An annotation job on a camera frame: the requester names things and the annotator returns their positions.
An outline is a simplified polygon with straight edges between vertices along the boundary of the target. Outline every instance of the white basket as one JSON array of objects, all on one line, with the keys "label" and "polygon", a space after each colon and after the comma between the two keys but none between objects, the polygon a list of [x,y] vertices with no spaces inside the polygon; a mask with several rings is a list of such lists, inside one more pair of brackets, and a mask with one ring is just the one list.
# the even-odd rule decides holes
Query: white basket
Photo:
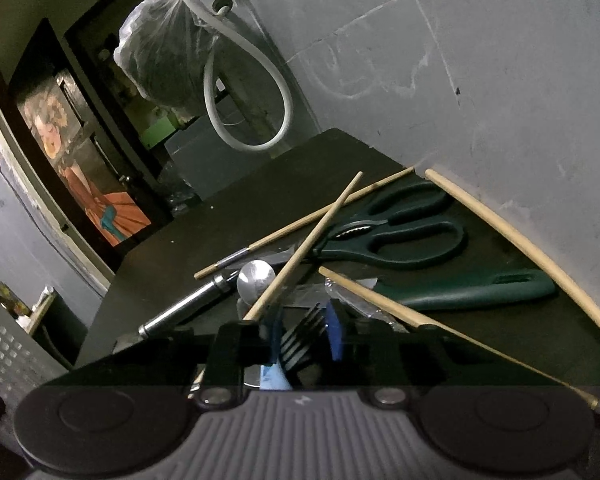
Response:
[{"label": "white basket", "polygon": [[13,414],[35,387],[66,373],[64,367],[18,325],[0,304],[0,396],[6,413],[0,418],[0,443],[22,454],[13,433]]}]

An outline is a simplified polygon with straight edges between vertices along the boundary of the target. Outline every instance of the blue gripper pad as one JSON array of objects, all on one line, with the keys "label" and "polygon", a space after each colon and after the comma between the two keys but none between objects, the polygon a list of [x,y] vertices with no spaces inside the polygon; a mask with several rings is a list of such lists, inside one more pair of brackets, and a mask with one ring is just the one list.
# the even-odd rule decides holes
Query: blue gripper pad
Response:
[{"label": "blue gripper pad", "polygon": [[331,358],[334,361],[342,361],[343,345],[342,345],[342,325],[336,316],[331,301],[327,303],[324,309],[324,320],[327,325],[327,336],[329,345],[331,346]]}]

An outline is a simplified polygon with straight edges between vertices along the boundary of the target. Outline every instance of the screw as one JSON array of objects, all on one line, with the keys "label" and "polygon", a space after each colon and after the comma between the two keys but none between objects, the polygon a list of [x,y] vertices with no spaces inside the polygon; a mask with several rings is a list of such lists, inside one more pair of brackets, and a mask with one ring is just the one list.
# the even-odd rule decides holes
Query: screw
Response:
[{"label": "screw", "polygon": [[400,404],[407,399],[407,394],[400,388],[380,388],[374,395],[376,400],[385,406]]},{"label": "screw", "polygon": [[207,406],[220,406],[231,400],[231,392],[226,388],[208,388],[202,392],[200,400]]}]

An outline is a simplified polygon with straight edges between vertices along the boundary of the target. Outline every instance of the black table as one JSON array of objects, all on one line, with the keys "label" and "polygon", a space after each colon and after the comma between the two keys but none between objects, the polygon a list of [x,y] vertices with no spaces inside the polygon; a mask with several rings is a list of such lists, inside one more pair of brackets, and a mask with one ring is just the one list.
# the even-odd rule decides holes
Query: black table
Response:
[{"label": "black table", "polygon": [[[199,286],[193,278],[197,270],[332,202],[357,171],[365,172],[361,186],[366,186],[400,169],[396,162],[338,130],[329,130],[272,160],[177,218],[126,256],[76,364],[109,354],[117,336],[134,332]],[[341,215],[348,216],[364,202],[348,206]],[[464,206],[453,203],[446,213],[465,225],[469,243],[462,254],[441,266],[408,272],[351,262],[328,266],[355,279],[381,276],[400,286],[472,269],[535,267]],[[280,240],[278,246],[304,237],[310,229]],[[315,267],[304,265],[295,279],[317,283],[321,277]],[[237,319],[235,301],[236,296],[222,301],[190,325],[196,333],[214,333],[222,323]],[[600,385],[600,331],[563,292],[529,304],[432,317],[570,383]]]}]

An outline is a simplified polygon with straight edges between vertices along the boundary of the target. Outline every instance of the white hose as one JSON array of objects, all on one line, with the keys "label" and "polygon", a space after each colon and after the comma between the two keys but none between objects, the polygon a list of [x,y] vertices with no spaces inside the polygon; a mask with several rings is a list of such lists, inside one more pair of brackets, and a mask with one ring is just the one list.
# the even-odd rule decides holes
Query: white hose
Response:
[{"label": "white hose", "polygon": [[250,43],[247,39],[242,37],[240,34],[235,32],[232,28],[227,27],[216,15],[211,13],[205,5],[200,0],[182,0],[187,7],[193,12],[197,17],[199,17],[202,21],[204,21],[207,25],[213,27],[223,36],[229,38],[236,45],[238,45],[241,49],[245,50],[247,53],[251,54],[251,56],[256,59],[266,70],[269,72],[273,80],[278,85],[280,89],[280,93],[282,94],[282,102],[285,107],[285,116],[282,120],[282,126],[276,133],[276,135],[263,144],[245,144],[240,142],[240,140],[235,139],[224,127],[222,124],[222,120],[218,115],[218,110],[216,109],[216,101],[215,101],[215,81],[214,81],[214,49],[211,49],[211,53],[209,53],[209,57],[206,60],[205,71],[203,76],[203,88],[205,92],[205,105],[206,111],[209,114],[209,119],[211,120],[211,124],[214,129],[220,136],[224,142],[226,142],[229,146],[231,146],[234,150],[239,150],[241,152],[264,152],[269,148],[272,148],[283,137],[289,130],[291,126],[291,119],[293,117],[294,104],[293,99],[291,97],[291,92],[289,90],[289,86],[286,84],[285,79],[282,77],[282,74],[277,69],[277,67],[271,62],[271,60],[265,56],[256,46]]}]

